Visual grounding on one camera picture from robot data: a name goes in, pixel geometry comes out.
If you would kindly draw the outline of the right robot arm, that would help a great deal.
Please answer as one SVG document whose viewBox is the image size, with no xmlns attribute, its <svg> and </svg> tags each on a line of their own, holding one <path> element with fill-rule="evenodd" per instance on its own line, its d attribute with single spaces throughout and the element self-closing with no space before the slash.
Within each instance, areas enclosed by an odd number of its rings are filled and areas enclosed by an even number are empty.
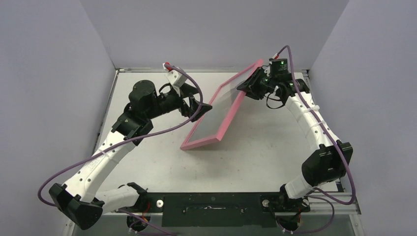
<svg viewBox="0 0 417 236">
<path fill-rule="evenodd" d="M 305 81 L 288 70 L 287 59 L 271 59 L 266 69 L 258 67 L 237 89 L 254 100 L 275 95 L 294 116 L 313 150 L 303 162 L 300 175 L 282 185 L 277 196 L 269 200 L 272 210 L 302 209 L 307 194 L 347 174 L 353 147 L 331 131 Z"/>
</svg>

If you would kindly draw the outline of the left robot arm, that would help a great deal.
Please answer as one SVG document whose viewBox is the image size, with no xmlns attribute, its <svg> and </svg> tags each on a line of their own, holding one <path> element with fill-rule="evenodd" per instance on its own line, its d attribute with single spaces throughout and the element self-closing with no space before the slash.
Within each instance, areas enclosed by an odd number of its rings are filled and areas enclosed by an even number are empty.
<svg viewBox="0 0 417 236">
<path fill-rule="evenodd" d="M 167 93 L 157 91 L 152 81 L 137 82 L 128 98 L 129 103 L 112 126 L 106 139 L 94 154 L 94 159 L 63 184 L 55 183 L 49 194 L 57 208 L 80 229 L 91 228 L 108 212 L 130 207 L 142 211 L 147 205 L 147 191 L 134 182 L 99 192 L 103 181 L 115 166 L 143 140 L 153 129 L 152 119 L 174 110 L 197 121 L 212 109 L 210 104 L 197 101 L 196 87 L 188 84 Z"/>
</svg>

